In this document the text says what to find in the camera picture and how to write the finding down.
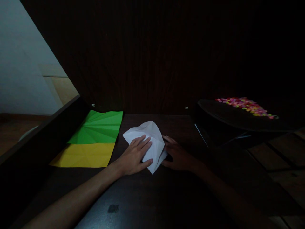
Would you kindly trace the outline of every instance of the stain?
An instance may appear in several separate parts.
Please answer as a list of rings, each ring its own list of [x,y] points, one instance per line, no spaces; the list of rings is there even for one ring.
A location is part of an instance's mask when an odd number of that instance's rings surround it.
[[[119,205],[110,205],[108,208],[108,213],[117,213],[119,212]]]

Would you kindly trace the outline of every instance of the right hand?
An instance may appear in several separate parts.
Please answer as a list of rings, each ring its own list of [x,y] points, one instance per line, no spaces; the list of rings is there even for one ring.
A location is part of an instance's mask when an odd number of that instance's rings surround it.
[[[162,165],[173,170],[192,171],[192,168],[199,164],[199,161],[186,152],[174,139],[164,135],[162,137],[167,140],[167,142],[164,141],[165,150],[173,158],[172,162],[164,160]]]

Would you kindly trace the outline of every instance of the green paper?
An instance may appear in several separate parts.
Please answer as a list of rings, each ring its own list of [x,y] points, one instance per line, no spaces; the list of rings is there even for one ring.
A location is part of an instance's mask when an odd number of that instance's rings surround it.
[[[83,124],[68,141],[70,144],[115,143],[123,111],[99,113],[91,110]]]

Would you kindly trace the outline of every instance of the left hand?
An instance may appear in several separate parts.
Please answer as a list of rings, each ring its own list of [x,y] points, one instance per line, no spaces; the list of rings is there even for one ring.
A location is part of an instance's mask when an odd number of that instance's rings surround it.
[[[141,163],[145,153],[152,145],[152,142],[150,142],[150,137],[143,141],[145,138],[146,135],[133,139],[121,157],[115,161],[122,170],[123,176],[140,172],[153,163],[152,159]]]

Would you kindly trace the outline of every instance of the yellow origami paper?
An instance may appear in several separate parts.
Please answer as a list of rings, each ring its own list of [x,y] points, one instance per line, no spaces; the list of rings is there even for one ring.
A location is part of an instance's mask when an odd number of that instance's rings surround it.
[[[50,165],[57,167],[107,167],[115,143],[69,145],[54,158]]]

